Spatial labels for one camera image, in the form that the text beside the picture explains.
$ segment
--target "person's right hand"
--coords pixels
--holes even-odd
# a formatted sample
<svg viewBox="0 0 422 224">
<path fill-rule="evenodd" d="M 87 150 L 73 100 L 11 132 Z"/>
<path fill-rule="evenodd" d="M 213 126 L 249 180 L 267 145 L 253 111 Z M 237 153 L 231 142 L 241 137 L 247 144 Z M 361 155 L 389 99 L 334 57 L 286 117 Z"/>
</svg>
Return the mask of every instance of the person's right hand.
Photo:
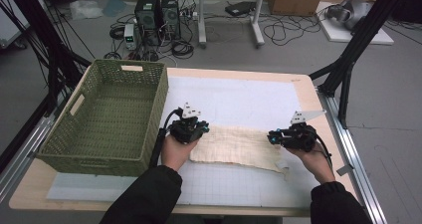
<svg viewBox="0 0 422 224">
<path fill-rule="evenodd" d="M 301 159 L 305 168 L 314 175 L 316 181 L 320 184 L 335 181 L 334 174 L 332 173 L 326 158 L 323 156 L 319 145 L 316 145 L 310 152 L 299 149 L 286 149 Z"/>
</svg>

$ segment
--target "basket handle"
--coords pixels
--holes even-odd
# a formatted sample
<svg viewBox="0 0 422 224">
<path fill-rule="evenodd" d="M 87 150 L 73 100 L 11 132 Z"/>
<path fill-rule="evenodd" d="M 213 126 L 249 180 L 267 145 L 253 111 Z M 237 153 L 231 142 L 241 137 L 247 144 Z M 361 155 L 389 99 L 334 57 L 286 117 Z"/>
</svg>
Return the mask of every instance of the basket handle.
<svg viewBox="0 0 422 224">
<path fill-rule="evenodd" d="M 128 71 L 128 72 L 143 72 L 142 66 L 120 66 L 122 71 Z"/>
<path fill-rule="evenodd" d="M 82 167 L 94 167 L 94 168 L 110 168 L 108 161 L 105 160 L 80 160 L 80 166 Z"/>
<path fill-rule="evenodd" d="M 78 99 L 74 102 L 74 104 L 73 104 L 73 106 L 72 106 L 72 108 L 70 110 L 71 115 L 75 115 L 75 113 L 78 111 L 78 109 L 80 108 L 80 106 L 84 103 L 84 99 L 85 99 L 85 97 L 84 97 L 83 94 L 81 94 L 78 97 Z"/>
</svg>

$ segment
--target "gray floor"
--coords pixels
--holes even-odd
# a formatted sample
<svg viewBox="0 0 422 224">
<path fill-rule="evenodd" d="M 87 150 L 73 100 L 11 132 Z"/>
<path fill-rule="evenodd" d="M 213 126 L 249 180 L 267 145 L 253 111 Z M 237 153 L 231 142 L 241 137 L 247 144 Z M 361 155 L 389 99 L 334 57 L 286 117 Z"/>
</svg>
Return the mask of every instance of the gray floor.
<svg viewBox="0 0 422 224">
<path fill-rule="evenodd" d="M 97 0 L 101 7 L 108 0 Z M 220 9 L 210 5 L 209 9 Z M 110 50 L 109 25 L 133 11 L 126 6 L 115 17 L 71 21 L 94 55 Z M 421 31 L 395 28 L 422 42 Z M 389 223 L 420 223 L 422 219 L 420 146 L 422 112 L 422 46 L 384 27 L 393 46 L 370 45 L 358 60 L 351 81 L 347 123 L 372 187 Z M 306 33 L 284 47 L 266 38 L 255 47 L 246 22 L 207 23 L 206 49 L 192 44 L 191 59 L 176 60 L 179 68 L 310 74 L 335 61 L 346 44 L 329 42 L 323 31 Z M 75 35 L 75 51 L 92 59 Z M 9 48 L 0 52 L 0 151 L 28 119 L 46 93 L 42 73 L 32 50 Z M 163 60 L 174 67 L 172 60 Z M 8 207 L 10 195 L 0 205 L 1 223 L 98 223 L 102 212 L 18 211 Z M 308 218 L 285 218 L 285 223 L 310 223 Z"/>
</svg>

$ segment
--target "hand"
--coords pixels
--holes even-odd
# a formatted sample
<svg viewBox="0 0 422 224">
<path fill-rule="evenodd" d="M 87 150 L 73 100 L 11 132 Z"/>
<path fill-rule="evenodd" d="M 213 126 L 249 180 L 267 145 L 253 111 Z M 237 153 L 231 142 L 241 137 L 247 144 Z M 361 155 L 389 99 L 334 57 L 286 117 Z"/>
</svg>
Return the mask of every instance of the hand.
<svg viewBox="0 0 422 224">
<path fill-rule="evenodd" d="M 316 145 L 314 150 L 310 152 L 298 149 L 286 149 L 301 159 L 305 168 L 314 175 L 316 181 L 320 184 L 335 181 L 334 174 L 332 173 L 326 158 L 323 156 L 319 145 Z"/>
<path fill-rule="evenodd" d="M 189 157 L 190 151 L 196 146 L 198 140 L 188 144 L 182 144 L 174 136 L 168 135 L 162 146 L 161 163 L 178 171 Z"/>
</svg>

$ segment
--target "wicker basket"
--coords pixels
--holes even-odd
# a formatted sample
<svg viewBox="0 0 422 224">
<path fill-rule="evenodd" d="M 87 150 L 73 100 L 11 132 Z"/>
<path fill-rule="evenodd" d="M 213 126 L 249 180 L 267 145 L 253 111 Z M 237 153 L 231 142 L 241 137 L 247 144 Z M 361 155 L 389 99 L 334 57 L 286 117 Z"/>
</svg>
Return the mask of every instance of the wicker basket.
<svg viewBox="0 0 422 224">
<path fill-rule="evenodd" d="M 164 64 L 95 60 L 37 156 L 59 172 L 140 175 L 167 91 Z"/>
</svg>

